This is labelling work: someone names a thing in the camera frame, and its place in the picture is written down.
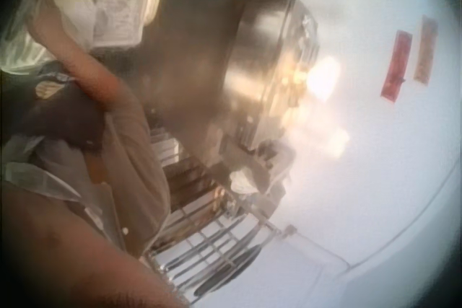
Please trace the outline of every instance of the cloth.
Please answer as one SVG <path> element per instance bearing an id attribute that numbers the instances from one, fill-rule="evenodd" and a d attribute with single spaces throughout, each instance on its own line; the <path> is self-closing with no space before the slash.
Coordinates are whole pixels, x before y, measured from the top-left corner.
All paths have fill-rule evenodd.
<path id="1" fill-rule="evenodd" d="M 26 147 L 25 154 L 21 149 Z M 53 184 L 61 181 L 77 192 L 78 202 L 111 242 L 136 258 L 151 247 L 170 213 L 170 192 L 161 164 L 150 149 L 142 107 L 128 87 L 124 86 L 117 102 L 105 114 L 100 158 L 107 171 L 107 184 L 93 184 L 84 154 L 63 140 L 13 136 L 3 150 L 2 162 L 7 169 L 9 163 L 30 162 L 27 158 L 32 151 L 33 164 L 43 168 Z M 6 180 L 9 177 L 11 173 L 4 175 Z M 25 181 L 12 183 L 31 191 Z M 60 191 L 48 190 L 48 197 L 52 193 L 54 198 L 75 201 L 74 193 L 63 197 Z M 34 192 L 43 194 L 40 189 Z"/>

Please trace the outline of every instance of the sticker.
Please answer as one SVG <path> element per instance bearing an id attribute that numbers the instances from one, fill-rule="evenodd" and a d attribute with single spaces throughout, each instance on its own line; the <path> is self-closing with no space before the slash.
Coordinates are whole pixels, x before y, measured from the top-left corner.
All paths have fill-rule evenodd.
<path id="1" fill-rule="evenodd" d="M 428 85 L 432 73 L 433 57 L 435 55 L 438 23 L 427 16 L 422 18 L 422 38 L 420 39 L 419 57 L 414 79 Z"/>
<path id="2" fill-rule="evenodd" d="M 403 30 L 396 32 L 395 46 L 391 56 L 390 67 L 388 68 L 387 78 L 383 84 L 382 97 L 395 102 L 398 98 L 399 90 L 404 82 L 409 52 L 411 51 L 412 35 Z"/>

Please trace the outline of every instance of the beige shirt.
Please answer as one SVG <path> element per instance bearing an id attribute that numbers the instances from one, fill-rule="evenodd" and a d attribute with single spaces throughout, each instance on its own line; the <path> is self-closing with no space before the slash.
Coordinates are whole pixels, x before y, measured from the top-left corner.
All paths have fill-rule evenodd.
<path id="1" fill-rule="evenodd" d="M 35 147 L 35 155 L 50 181 L 69 185 L 80 195 L 77 203 L 112 243 L 139 258 L 156 240 L 170 213 L 170 192 L 150 146 L 144 112 L 128 87 L 105 115 L 101 157 L 108 184 L 93 184 L 83 153 L 64 141 L 43 139 Z M 16 177 L 21 175 L 25 173 L 16 171 Z M 55 189 L 45 191 L 24 186 L 25 180 L 11 180 L 21 188 L 76 202 L 75 194 L 63 198 L 63 194 L 54 193 Z"/>

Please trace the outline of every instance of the metal bar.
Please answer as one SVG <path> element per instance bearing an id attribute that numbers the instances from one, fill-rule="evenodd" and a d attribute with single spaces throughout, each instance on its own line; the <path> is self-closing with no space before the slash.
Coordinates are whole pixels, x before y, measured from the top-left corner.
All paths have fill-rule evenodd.
<path id="1" fill-rule="evenodd" d="M 272 232 L 264 241 L 261 243 L 261 248 L 265 247 L 272 239 L 276 236 L 276 232 Z M 247 261 L 244 261 L 243 263 L 239 264 L 234 270 L 230 271 L 221 281 L 219 281 L 216 285 L 214 285 L 212 288 L 210 288 L 207 292 L 202 294 L 200 297 L 195 299 L 194 301 L 191 302 L 191 304 L 195 304 L 198 300 L 204 298 L 207 294 L 212 292 L 216 287 L 219 287 L 221 284 L 223 284 L 229 277 L 231 277 L 234 273 L 236 273 L 240 268 L 242 268 Z"/>
<path id="2" fill-rule="evenodd" d="M 186 241 L 190 245 L 191 248 L 194 247 L 194 245 L 191 243 L 191 241 L 188 238 L 186 238 Z M 198 255 L 202 261 L 205 261 L 207 265 L 210 265 L 209 261 L 207 261 L 207 259 L 205 259 L 200 252 L 198 253 Z"/>
<path id="3" fill-rule="evenodd" d="M 216 242 L 218 239 L 222 238 L 227 230 L 232 230 L 234 229 L 237 225 L 240 224 L 240 222 L 244 219 L 244 216 L 241 216 L 238 220 L 236 220 L 234 223 L 232 223 L 230 226 L 227 227 L 226 230 L 219 230 L 215 232 L 212 236 L 210 236 L 210 242 Z M 188 261 L 191 259 L 196 252 L 201 252 L 205 250 L 209 244 L 207 243 L 206 240 L 202 241 L 198 245 L 196 245 L 193 249 L 188 250 L 187 252 L 183 253 L 182 255 L 178 256 L 176 259 L 171 260 L 169 263 L 164 265 L 162 267 L 163 270 L 169 271 L 177 268 L 178 266 L 182 265 L 184 262 Z"/>
<path id="4" fill-rule="evenodd" d="M 239 195 L 237 193 L 235 193 L 232 190 L 228 190 L 228 189 L 225 189 L 225 192 L 228 195 L 231 195 L 233 200 L 236 200 L 236 204 L 244 208 L 244 210 L 247 211 L 248 213 L 253 214 L 254 217 L 256 217 L 261 223 L 265 224 L 271 231 L 274 231 L 277 234 L 282 234 L 282 231 L 277 226 L 273 225 L 268 220 L 268 218 L 266 218 L 263 214 L 257 211 L 254 207 L 250 206 L 249 202 L 240 200 L 238 198 Z"/>
<path id="5" fill-rule="evenodd" d="M 222 227 L 222 228 L 225 227 L 225 226 L 223 225 L 223 223 L 222 223 L 220 220 L 217 219 L 215 222 L 216 222 L 220 227 Z M 239 242 L 239 240 L 236 238 L 236 236 L 235 236 L 230 230 L 229 230 L 229 231 L 226 231 L 226 233 L 229 234 L 229 236 L 232 238 L 233 241 Z"/>
<path id="6" fill-rule="evenodd" d="M 213 204 L 213 202 L 215 202 L 215 200 L 210 200 L 209 202 L 205 203 L 204 205 L 202 205 L 201 207 L 195 209 L 194 211 L 190 212 L 189 215 L 192 216 L 200 211 L 202 211 L 203 209 L 205 209 L 206 207 L 210 206 L 211 204 Z M 188 216 L 182 216 L 181 218 L 179 218 L 178 220 L 176 220 L 175 222 L 173 222 L 172 224 L 170 225 L 167 225 L 167 227 L 164 229 L 163 232 L 166 232 L 168 229 L 171 229 L 172 227 L 174 227 L 175 225 L 185 221 L 186 219 L 188 218 Z"/>
<path id="7" fill-rule="evenodd" d="M 217 249 L 223 248 L 223 247 L 224 247 L 225 245 L 227 245 L 229 242 L 231 242 L 231 239 L 230 239 L 230 238 L 228 238 L 228 239 L 225 240 L 222 244 L 220 244 L 220 245 L 217 247 Z M 210 258 L 213 254 L 215 254 L 215 251 L 214 251 L 214 250 L 212 250 L 212 251 L 209 252 L 207 255 L 205 255 L 205 256 L 204 256 L 204 259 L 206 260 L 206 259 Z M 175 279 L 181 277 L 183 274 L 185 274 L 186 272 L 188 272 L 188 271 L 191 270 L 192 268 L 195 268 L 195 267 L 196 267 L 199 263 L 201 263 L 201 262 L 202 262 L 202 259 L 197 260 L 196 262 L 192 263 L 191 265 L 189 265 L 187 268 L 185 268 L 185 269 L 182 270 L 181 272 L 176 273 L 176 274 L 173 276 L 172 280 L 175 280 Z"/>
<path id="8" fill-rule="evenodd" d="M 189 219 L 190 221 L 192 221 L 193 223 L 196 223 L 194 220 L 191 219 L 191 217 L 190 217 L 189 215 L 186 215 L 186 216 L 188 217 L 188 219 Z M 214 244 L 213 242 L 210 242 L 210 239 L 202 232 L 202 229 L 198 230 L 198 233 L 204 238 L 204 240 L 209 244 L 209 246 L 213 248 L 213 250 L 215 250 L 216 252 L 218 252 L 218 254 L 219 254 L 220 256 L 222 256 L 222 257 L 225 259 L 225 261 L 226 261 L 227 263 L 229 263 L 231 266 L 233 266 L 233 262 L 232 262 L 230 259 L 228 259 L 226 255 L 223 255 L 222 252 L 220 252 L 220 251 L 217 249 L 217 247 L 215 247 L 215 244 Z"/>
<path id="9" fill-rule="evenodd" d="M 203 224 L 199 224 L 199 225 L 196 224 L 193 226 L 199 226 L 199 228 L 197 229 L 203 229 L 207 227 L 207 225 L 212 223 L 215 219 L 218 219 L 219 217 L 221 217 L 223 214 L 224 214 L 224 211 L 219 211 L 213 217 L 211 217 L 210 219 L 207 219 L 206 222 L 204 222 Z M 161 252 L 166 251 L 168 248 L 171 248 L 177 245 L 179 242 L 183 241 L 185 238 L 190 237 L 191 235 L 197 233 L 197 229 L 192 229 L 193 231 L 190 232 L 191 229 L 192 228 L 188 229 L 187 232 L 182 233 L 180 237 L 173 237 L 173 238 L 171 237 L 170 240 L 164 241 L 164 244 L 157 246 L 157 248 L 152 251 L 152 256 L 155 256 L 156 254 L 160 254 Z"/>
<path id="10" fill-rule="evenodd" d="M 251 229 L 236 245 L 234 245 L 231 249 L 226 251 L 225 255 L 227 257 L 232 257 L 237 254 L 243 249 L 244 246 L 248 245 L 253 238 L 258 234 L 258 232 L 261 230 L 262 225 L 257 224 L 254 226 L 253 229 Z M 205 281 L 206 279 L 210 278 L 213 276 L 214 271 L 217 270 L 218 268 L 222 267 L 223 260 L 216 259 L 209 267 L 200 270 L 196 275 L 190 277 L 189 279 L 185 280 L 181 284 L 178 285 L 178 290 L 185 291 L 192 286 L 195 286 L 196 284 L 200 283 L 201 281 Z"/>

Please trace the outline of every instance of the person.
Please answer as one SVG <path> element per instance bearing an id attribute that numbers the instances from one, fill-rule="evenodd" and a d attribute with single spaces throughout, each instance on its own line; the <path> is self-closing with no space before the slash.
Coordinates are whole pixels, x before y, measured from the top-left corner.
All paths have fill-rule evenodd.
<path id="1" fill-rule="evenodd" d="M 139 261 L 170 213 L 167 181 L 150 148 L 141 105 L 66 34 L 52 0 L 40 5 L 28 27 L 102 106 L 103 147 L 100 153 L 80 151 L 42 136 L 26 161 L 12 155 L 4 162 L 9 144 L 24 136 L 9 140 L 2 149 L 2 260 L 47 307 L 183 307 L 160 276 Z M 47 98 L 61 90 L 43 88 L 37 88 L 38 96 Z M 15 145 L 29 144 L 27 138 Z M 38 181 L 54 190 L 25 183 L 25 175 L 38 174 L 43 179 Z M 88 213 L 95 204 L 93 211 L 103 211 L 99 216 Z"/>

